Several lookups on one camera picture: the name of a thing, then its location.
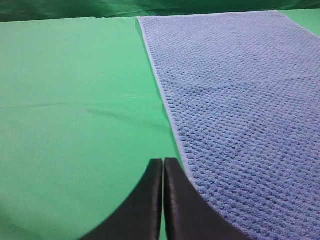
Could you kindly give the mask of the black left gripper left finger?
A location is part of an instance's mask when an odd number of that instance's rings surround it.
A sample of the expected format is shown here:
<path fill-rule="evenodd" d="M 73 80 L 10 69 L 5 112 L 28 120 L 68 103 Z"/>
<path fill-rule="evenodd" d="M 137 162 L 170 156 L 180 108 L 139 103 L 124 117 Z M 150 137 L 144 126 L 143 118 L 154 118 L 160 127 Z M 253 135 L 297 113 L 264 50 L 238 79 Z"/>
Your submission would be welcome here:
<path fill-rule="evenodd" d="M 163 160 L 151 159 L 124 202 L 82 240 L 158 240 L 163 200 Z"/>

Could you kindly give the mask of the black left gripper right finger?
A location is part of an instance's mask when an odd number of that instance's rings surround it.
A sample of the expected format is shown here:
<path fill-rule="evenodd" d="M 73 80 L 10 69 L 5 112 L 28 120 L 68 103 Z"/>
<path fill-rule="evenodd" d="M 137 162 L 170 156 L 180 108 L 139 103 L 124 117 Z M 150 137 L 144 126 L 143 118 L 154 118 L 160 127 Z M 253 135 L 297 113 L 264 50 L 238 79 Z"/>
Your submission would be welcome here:
<path fill-rule="evenodd" d="M 201 197 L 176 158 L 164 160 L 163 204 L 169 240 L 247 240 Z"/>

